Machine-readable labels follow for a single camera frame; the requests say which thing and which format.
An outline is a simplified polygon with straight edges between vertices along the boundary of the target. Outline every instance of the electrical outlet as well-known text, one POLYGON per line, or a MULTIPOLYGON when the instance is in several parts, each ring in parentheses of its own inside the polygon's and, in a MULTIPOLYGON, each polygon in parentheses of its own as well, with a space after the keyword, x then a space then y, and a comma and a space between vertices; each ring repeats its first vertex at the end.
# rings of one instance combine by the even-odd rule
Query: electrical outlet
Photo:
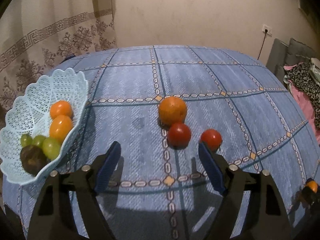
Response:
POLYGON ((264 24, 264 25, 262 26, 262 31, 264 32, 265 29, 268 30, 267 35, 272 36, 272 28, 264 24))

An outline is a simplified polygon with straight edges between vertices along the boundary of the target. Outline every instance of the pink blanket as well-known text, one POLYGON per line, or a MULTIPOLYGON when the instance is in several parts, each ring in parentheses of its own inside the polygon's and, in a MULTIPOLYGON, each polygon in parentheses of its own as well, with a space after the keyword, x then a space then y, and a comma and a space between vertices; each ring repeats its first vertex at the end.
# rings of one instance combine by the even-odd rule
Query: pink blanket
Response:
MULTIPOLYGON (((293 67, 295 67, 295 66, 285 66, 284 69, 290 70, 293 67)), ((320 144, 320 130, 317 130, 315 127, 315 111, 313 110, 313 107, 311 105, 309 97, 305 93, 299 91, 292 84, 292 82, 291 82, 291 91, 292 91, 293 98, 297 101, 297 103, 300 106, 300 108, 302 109, 306 119, 309 121, 309 124, 311 125, 311 128, 316 135, 317 142, 320 144)))

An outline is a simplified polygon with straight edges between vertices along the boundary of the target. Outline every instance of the black cable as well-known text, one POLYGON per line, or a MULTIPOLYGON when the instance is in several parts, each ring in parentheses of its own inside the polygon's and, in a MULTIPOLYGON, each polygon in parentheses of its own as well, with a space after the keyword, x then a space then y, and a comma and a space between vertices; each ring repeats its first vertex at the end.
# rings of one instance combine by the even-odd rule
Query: black cable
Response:
POLYGON ((266 39, 268 30, 265 29, 264 32, 265 32, 265 34, 264 34, 263 43, 262 43, 262 46, 261 46, 261 49, 260 49, 260 52, 259 52, 258 60, 259 60, 259 58, 260 58, 260 54, 261 54, 261 51, 262 51, 262 48, 263 48, 263 44, 264 44, 264 41, 265 41, 265 39, 266 39))

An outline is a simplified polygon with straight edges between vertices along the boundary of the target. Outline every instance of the beige curtain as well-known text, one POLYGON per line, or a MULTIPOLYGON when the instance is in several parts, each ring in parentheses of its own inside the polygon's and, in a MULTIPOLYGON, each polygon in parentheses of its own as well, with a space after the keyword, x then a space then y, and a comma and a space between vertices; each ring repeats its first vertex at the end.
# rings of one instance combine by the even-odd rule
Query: beige curtain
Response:
POLYGON ((14 99, 66 56, 116 47, 111 0, 12 0, 0 41, 2 128, 14 99))

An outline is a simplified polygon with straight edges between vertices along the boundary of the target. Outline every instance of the light blue plastic basket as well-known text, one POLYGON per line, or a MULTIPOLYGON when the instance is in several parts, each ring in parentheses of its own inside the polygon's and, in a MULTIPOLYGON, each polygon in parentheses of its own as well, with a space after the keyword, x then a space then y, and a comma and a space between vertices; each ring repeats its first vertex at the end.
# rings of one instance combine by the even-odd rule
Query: light blue plastic basket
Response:
POLYGON ((55 70, 52 76, 41 76, 28 85, 25 95, 17 97, 5 116, 6 126, 0 131, 0 169, 11 183, 26 185, 46 177, 68 152, 79 131, 87 102, 88 82, 84 73, 72 68, 55 70), (49 136, 52 119, 50 107, 59 100, 68 101, 73 109, 73 129, 64 140, 59 156, 48 163, 36 177, 25 172, 20 160, 20 137, 29 133, 32 137, 49 136))

